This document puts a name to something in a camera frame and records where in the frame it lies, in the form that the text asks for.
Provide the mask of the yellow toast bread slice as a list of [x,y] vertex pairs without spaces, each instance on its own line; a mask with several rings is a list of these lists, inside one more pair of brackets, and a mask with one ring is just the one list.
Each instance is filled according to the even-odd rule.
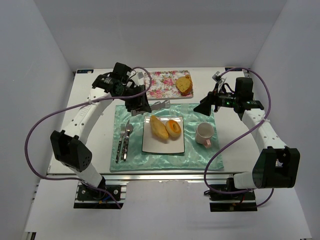
[[169,138],[165,125],[155,115],[150,117],[150,126],[152,133],[159,139],[166,141]]

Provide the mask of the orange glazed donut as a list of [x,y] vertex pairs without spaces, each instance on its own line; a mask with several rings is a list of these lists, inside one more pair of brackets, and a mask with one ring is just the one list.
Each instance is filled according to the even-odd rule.
[[181,132],[182,132],[181,127],[178,124],[178,122],[175,120],[172,120],[172,119],[168,120],[165,123],[165,128],[166,128],[168,134],[172,138],[178,138],[181,135]]

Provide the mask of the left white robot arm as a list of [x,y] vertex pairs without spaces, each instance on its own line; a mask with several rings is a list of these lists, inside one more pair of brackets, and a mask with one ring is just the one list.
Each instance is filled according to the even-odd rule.
[[136,67],[117,62],[109,73],[100,74],[91,85],[86,102],[61,131],[53,131],[50,141],[56,160],[70,168],[89,188],[98,194],[106,189],[104,177],[91,163],[88,137],[104,110],[115,99],[124,101],[128,112],[150,113],[145,85],[136,84],[131,75]]

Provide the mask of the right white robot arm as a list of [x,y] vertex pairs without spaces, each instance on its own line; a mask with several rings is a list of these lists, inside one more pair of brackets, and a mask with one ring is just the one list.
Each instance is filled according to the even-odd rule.
[[252,169],[233,176],[236,190],[292,188],[296,183],[300,152],[290,148],[267,121],[264,107],[254,100],[253,80],[238,77],[235,90],[226,92],[223,82],[215,84],[213,91],[200,101],[194,112],[209,116],[220,107],[232,108],[247,126],[258,150],[259,157]]

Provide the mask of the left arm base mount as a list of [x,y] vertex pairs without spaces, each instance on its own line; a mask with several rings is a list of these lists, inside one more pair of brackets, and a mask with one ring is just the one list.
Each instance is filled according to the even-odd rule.
[[74,197],[74,209],[97,209],[97,210],[119,210],[117,203],[122,207],[126,199],[127,183],[120,180],[110,180],[105,183],[105,190],[113,198],[105,193],[89,188],[85,184],[79,183]]

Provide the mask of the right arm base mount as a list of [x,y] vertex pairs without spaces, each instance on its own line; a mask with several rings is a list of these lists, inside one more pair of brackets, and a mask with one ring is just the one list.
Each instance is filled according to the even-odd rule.
[[235,188],[232,174],[207,173],[205,183],[208,189],[203,195],[209,198],[210,212],[235,213],[258,210],[255,193]]

